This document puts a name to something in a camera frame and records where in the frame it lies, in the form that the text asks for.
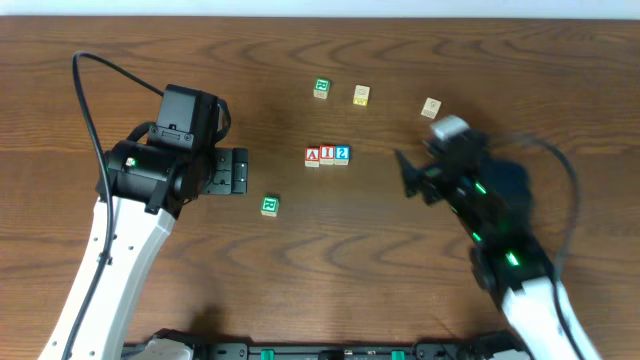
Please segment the red letter A block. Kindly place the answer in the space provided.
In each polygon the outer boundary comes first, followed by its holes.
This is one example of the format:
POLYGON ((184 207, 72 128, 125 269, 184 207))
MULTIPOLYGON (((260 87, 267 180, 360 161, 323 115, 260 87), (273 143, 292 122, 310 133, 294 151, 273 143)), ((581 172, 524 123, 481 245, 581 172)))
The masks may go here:
POLYGON ((307 147, 305 149, 304 164, 306 167, 320 166, 320 148, 319 147, 307 147))

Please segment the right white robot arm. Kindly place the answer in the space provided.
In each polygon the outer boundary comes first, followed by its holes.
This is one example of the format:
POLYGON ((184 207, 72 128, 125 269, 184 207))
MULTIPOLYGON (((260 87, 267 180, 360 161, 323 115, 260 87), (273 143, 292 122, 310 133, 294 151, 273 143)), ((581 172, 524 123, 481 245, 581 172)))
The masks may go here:
POLYGON ((552 261, 530 224, 526 169, 496 159, 482 140, 449 142, 434 163, 417 168, 395 154, 407 196, 445 201, 473 245, 472 273, 511 329, 459 347, 459 359, 597 359, 552 261))

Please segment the blue number 2 block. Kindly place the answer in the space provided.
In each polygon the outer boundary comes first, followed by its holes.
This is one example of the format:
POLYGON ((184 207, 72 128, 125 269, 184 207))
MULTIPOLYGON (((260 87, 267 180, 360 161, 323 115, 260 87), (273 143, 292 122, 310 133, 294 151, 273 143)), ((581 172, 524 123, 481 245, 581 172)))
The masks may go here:
POLYGON ((348 165, 350 162, 350 147, 348 145, 335 146, 335 165, 348 165))

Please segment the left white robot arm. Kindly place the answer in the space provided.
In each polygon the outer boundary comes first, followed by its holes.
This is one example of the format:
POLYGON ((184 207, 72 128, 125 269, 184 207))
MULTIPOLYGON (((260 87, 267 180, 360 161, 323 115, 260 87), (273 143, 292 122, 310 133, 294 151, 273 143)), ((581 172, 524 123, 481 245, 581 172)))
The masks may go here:
POLYGON ((118 359, 151 266, 182 207, 247 191, 249 153, 119 142, 106 155, 87 247, 43 359, 118 359))

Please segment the red letter I block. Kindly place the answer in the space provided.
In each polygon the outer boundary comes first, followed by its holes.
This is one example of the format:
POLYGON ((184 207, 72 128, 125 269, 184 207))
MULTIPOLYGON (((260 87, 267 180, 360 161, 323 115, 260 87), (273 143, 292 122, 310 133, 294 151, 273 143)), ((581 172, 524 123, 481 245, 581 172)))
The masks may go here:
POLYGON ((319 162, 321 165, 335 164, 335 146, 334 145, 322 145, 320 147, 319 162))

